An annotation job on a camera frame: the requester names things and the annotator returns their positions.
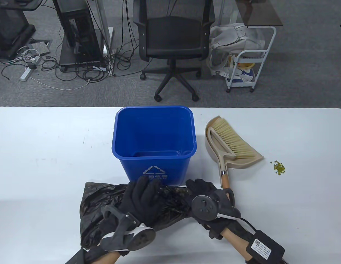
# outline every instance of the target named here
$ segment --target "chair base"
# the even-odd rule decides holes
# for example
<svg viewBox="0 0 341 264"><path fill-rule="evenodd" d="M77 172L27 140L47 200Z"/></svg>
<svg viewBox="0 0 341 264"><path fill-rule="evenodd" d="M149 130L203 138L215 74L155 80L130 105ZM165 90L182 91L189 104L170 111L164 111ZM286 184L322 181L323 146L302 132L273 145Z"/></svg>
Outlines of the chair base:
<svg viewBox="0 0 341 264"><path fill-rule="evenodd" d="M201 68L200 67L191 67L191 68L177 68L176 67L176 60L170 59L167 61L167 64L169 65L168 68L158 68L158 69L146 69L143 70L140 79L145 80L146 79L146 73L152 73L152 74L166 74L163 81L160 83L157 91L154 94L154 99L157 102L162 101L162 97L159 95L159 93L163 90L165 85L169 82L169 80L172 77L175 77L182 85L185 86L185 88L192 94L192 100L194 102L197 102L199 100L198 95L196 94L195 90L192 88L192 86L184 79L184 77L181 75L182 73L189 73L189 72L196 72L196 77L201 77Z"/></svg>

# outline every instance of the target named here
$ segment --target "blue trash bin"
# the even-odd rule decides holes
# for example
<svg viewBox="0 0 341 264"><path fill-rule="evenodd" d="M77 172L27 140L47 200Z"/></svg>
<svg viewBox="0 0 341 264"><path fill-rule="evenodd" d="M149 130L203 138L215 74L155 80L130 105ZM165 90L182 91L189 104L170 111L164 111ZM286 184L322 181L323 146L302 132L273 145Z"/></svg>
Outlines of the blue trash bin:
<svg viewBox="0 0 341 264"><path fill-rule="evenodd" d="M131 181L147 175L181 185L196 148L187 107L125 107L116 114L112 151Z"/></svg>

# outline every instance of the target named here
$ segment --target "white metal cart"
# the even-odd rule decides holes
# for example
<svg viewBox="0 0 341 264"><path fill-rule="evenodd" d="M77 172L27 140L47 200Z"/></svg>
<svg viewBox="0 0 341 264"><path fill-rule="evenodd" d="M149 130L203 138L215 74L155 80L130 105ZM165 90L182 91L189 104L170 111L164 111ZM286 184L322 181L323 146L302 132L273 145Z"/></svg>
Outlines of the white metal cart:
<svg viewBox="0 0 341 264"><path fill-rule="evenodd" d="M251 93L255 90L255 85L256 85L257 80L261 74L261 70L263 68L264 62L266 61L268 53L271 50L273 41L277 35L277 30L273 26L251 26L250 28L273 30L273 35L272 35L271 41L268 45L268 48L265 50L264 49L262 49L262 50L261 49L258 49L258 50L257 49L256 50L248 49L248 50L243 50L237 56L235 56L235 55L232 56L234 68L233 68L232 74L230 76L230 79L225 78L225 82L227 83L227 86L228 86L228 88L226 90L227 93L230 92L231 87L251 87L251 89L250 89ZM245 55L247 55L249 53L263 54L263 56L262 57L254 57L254 58L246 58ZM243 82L242 83L237 82L236 83L236 82L233 82L233 78L234 78L236 69L238 67L238 63L261 63L261 65L260 65L260 69L257 72L257 75L255 75L255 72L253 72L253 78L252 78L251 82L248 82L248 83L247 82L244 82L244 83Z"/></svg>

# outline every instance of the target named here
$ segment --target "dustpan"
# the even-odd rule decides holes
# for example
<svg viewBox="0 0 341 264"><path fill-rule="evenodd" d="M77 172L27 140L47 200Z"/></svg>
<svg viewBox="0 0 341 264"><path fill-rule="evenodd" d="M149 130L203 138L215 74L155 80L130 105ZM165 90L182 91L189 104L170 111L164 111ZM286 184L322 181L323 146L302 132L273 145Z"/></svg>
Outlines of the dustpan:
<svg viewBox="0 0 341 264"><path fill-rule="evenodd" d="M249 159L237 158L234 152L226 145L212 127L218 118L221 117L217 116L213 118L206 126L205 145L210 157L218 164L222 188L229 188L229 180L225 177L227 176L228 168L244 169L259 162L264 157L243 140L254 153L254 157Z"/></svg>

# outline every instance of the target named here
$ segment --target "recycling symbol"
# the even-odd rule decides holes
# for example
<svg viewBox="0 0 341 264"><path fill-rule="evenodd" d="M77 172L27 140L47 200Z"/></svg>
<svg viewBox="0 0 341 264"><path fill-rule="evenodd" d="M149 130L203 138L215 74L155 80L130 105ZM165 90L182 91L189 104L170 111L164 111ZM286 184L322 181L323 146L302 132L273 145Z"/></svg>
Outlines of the recycling symbol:
<svg viewBox="0 0 341 264"><path fill-rule="evenodd" d="M153 165L149 167L147 170L144 171L144 175L160 175L160 174L165 174L165 171L158 168L157 166Z"/></svg>

